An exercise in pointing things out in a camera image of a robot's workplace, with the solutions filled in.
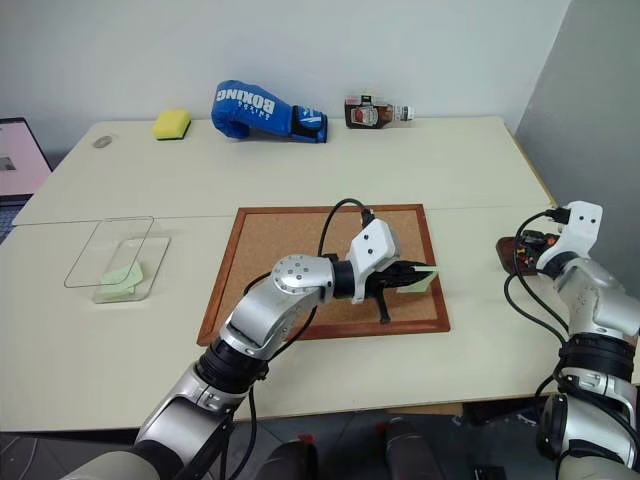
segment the cork board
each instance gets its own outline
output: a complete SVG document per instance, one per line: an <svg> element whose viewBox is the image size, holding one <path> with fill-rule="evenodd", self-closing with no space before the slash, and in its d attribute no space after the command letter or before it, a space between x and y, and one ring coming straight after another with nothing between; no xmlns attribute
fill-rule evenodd
<svg viewBox="0 0 640 480"><path fill-rule="evenodd" d="M436 265L422 205L372 207L396 233L402 260ZM217 336L242 297L244 287L258 275L269 272L291 254L316 255L320 232L331 207L240 208L231 230L218 277L200 327L197 342L208 345ZM360 213L342 207L333 217L323 253L344 259L351 239L360 231ZM448 332L449 319L436 277L423 293L385 290L391 323L382 325L375 300L352 305L349 299L320 305L302 339L360 337L406 333ZM292 334L305 321L303 315Z"/></svg>

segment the white wall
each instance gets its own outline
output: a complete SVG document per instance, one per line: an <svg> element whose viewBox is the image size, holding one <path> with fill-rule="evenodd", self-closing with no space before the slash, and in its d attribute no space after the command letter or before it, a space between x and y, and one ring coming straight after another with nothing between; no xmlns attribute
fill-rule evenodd
<svg viewBox="0 0 640 480"><path fill-rule="evenodd" d="M330 116L366 87L515 129L568 2L1 0L0 116L63 152L101 119L208 117L237 78Z"/></svg>

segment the wooden frame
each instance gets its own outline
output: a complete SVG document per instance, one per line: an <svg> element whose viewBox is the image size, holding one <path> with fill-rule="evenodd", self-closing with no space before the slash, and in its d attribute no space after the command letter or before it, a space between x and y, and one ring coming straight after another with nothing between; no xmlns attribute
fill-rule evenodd
<svg viewBox="0 0 640 480"><path fill-rule="evenodd" d="M236 215L235 222L229 236L229 242L227 243L227 248L220 264L220 270L218 272L218 276L216 278L216 282L209 299L209 304L205 311L204 319L198 333L197 342L199 345L208 345L212 340L215 339L215 336L217 335L216 319L223 300L223 294L227 285L227 280L231 272L234 256L247 216L252 214L279 213L329 213L331 208L332 207L266 207L238 209L238 213ZM436 265L433 248L431 246L431 239L429 238L426 214L422 204L375 205L371 208L375 212L415 211L418 230L420 232L420 238L424 249L425 261L429 265ZM358 212L359 209L357 207L342 207L339 211ZM448 332L450 330L449 319L439 277L436 277L431 282L430 291L437 314L437 319L435 320L415 319L405 321L392 321L387 325L381 325L380 323L312 324L301 338L306 340L313 340L320 338Z"/></svg>

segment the sauce bottle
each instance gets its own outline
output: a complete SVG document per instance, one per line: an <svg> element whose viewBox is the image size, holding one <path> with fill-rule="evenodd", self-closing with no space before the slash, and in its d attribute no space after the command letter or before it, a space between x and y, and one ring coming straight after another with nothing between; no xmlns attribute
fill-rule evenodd
<svg viewBox="0 0 640 480"><path fill-rule="evenodd" d="M413 120L415 111L407 105L391 105L371 95L349 96L344 101L344 118L349 128L382 128L394 121Z"/></svg>

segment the gray wall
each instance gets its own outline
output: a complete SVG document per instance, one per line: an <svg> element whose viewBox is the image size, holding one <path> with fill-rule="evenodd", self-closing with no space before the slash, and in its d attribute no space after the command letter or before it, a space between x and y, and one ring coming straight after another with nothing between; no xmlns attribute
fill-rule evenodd
<svg viewBox="0 0 640 480"><path fill-rule="evenodd" d="M571 3L516 136L559 203L604 207L592 256L640 296L640 1Z"/></svg>

